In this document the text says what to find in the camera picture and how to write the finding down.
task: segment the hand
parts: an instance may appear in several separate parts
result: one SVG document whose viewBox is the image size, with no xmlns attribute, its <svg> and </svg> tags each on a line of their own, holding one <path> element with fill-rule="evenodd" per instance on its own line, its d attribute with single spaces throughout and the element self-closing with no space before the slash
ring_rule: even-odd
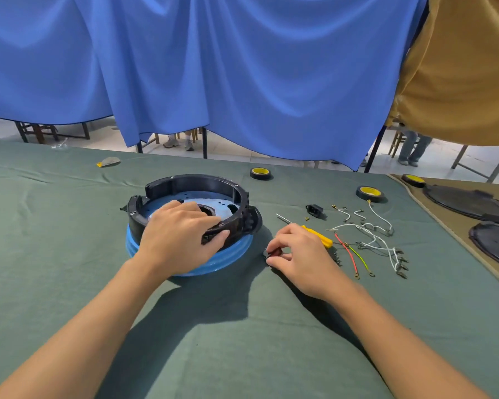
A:
<svg viewBox="0 0 499 399">
<path fill-rule="evenodd" d="M 203 234 L 219 222 L 220 217 L 208 216 L 195 201 L 170 201 L 150 217 L 133 261 L 146 266 L 159 284 L 172 275 L 187 273 L 223 247 L 229 230 L 202 245 Z"/>
<path fill-rule="evenodd" d="M 335 291 L 354 287 L 316 235 L 297 224 L 289 224 L 279 230 L 266 251 L 271 253 L 287 246 L 291 254 L 270 256 L 266 263 L 280 270 L 302 293 L 330 301 Z"/>
</svg>

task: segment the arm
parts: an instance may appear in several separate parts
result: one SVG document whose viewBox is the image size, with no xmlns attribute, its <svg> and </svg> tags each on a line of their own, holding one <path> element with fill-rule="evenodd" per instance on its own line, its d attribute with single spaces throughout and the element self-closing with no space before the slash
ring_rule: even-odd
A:
<svg viewBox="0 0 499 399">
<path fill-rule="evenodd" d="M 201 245 L 219 221 L 195 203 L 171 201 L 157 210 L 135 257 L 0 385 L 0 399 L 94 397 L 148 297 L 169 276 L 197 268 L 223 246 L 228 231 Z"/>
<path fill-rule="evenodd" d="M 266 250 L 287 246 L 292 254 L 269 257 L 268 265 L 279 269 L 303 293 L 327 301 L 340 313 L 395 397 L 488 398 L 349 279 L 318 237 L 290 224 Z"/>
</svg>

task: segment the red wire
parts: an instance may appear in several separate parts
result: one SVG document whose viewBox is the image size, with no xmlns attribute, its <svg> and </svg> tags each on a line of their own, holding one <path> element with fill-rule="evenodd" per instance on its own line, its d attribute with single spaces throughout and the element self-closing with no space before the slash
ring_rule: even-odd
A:
<svg viewBox="0 0 499 399">
<path fill-rule="evenodd" d="M 355 264 L 355 259 L 353 259 L 353 255 L 351 254 L 351 251 L 349 249 L 347 249 L 346 244 L 340 240 L 340 238 L 338 237 L 338 234 L 336 232 L 335 232 L 335 237 L 342 244 L 342 246 L 344 248 L 346 248 L 347 253 L 351 256 L 351 261 L 353 262 L 353 267 L 355 268 L 355 273 L 359 273 L 359 271 L 357 270 L 357 265 Z"/>
</svg>

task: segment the sneaker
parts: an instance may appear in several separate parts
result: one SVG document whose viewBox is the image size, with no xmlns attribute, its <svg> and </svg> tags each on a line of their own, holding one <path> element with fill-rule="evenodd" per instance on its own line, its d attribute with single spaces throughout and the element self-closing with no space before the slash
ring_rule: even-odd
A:
<svg viewBox="0 0 499 399">
<path fill-rule="evenodd" d="M 187 151 L 194 151 L 194 147 L 192 146 L 192 141 L 185 140 L 185 149 Z"/>
<path fill-rule="evenodd" d="M 179 146 L 178 140 L 168 137 L 168 141 L 163 143 L 163 147 L 172 148 Z"/>
</svg>

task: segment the yellow screwdriver handle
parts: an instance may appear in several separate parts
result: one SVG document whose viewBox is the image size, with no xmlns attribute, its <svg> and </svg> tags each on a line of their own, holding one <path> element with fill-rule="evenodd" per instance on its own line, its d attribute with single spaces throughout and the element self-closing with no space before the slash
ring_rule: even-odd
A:
<svg viewBox="0 0 499 399">
<path fill-rule="evenodd" d="M 310 232 L 311 234 L 314 234 L 316 235 L 318 238 L 320 238 L 321 240 L 321 243 L 324 245 L 324 247 L 326 249 L 329 249 L 333 246 L 333 241 L 331 241 L 329 238 L 327 237 L 324 237 L 322 234 L 320 234 L 319 232 L 316 232 L 314 230 L 311 230 L 310 228 L 307 228 L 306 226 L 301 226 L 301 228 L 305 228 L 308 232 Z"/>
</svg>

